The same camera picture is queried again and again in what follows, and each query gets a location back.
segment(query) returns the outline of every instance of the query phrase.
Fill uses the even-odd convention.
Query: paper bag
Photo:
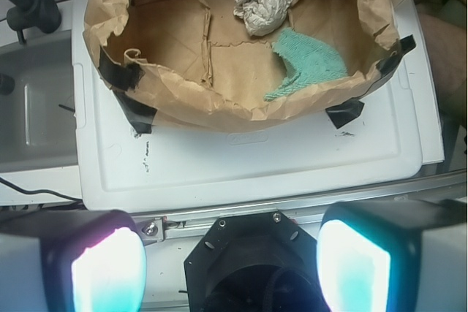
[[[391,0],[294,0],[283,26],[261,38],[247,34],[233,6],[88,1],[88,51],[139,132],[150,131],[148,124],[221,132],[275,126],[367,94],[403,55]],[[286,76],[271,45],[288,26],[337,49],[350,76],[265,102]]]

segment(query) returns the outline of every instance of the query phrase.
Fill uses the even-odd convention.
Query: green towel
[[[285,28],[273,44],[286,66],[287,77],[282,84],[264,97],[270,102],[311,84],[337,80],[347,76],[346,66],[339,53],[330,45]]]

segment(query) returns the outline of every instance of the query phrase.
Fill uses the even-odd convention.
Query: screw
[[[149,237],[153,237],[154,235],[158,234],[158,227],[156,223],[149,222],[143,227],[142,232],[148,235]]]
[[[405,195],[398,195],[395,197],[395,201],[405,201],[405,200],[408,200],[408,195],[405,194]]]
[[[275,223],[281,222],[281,213],[274,213],[273,214],[273,220]]]

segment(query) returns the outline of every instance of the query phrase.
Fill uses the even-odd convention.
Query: crumpled white tissue
[[[244,19],[251,36],[265,36],[280,27],[293,0],[235,0],[234,15]]]

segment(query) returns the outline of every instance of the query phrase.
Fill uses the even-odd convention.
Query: sink
[[[71,31],[0,47],[0,173],[78,164]]]

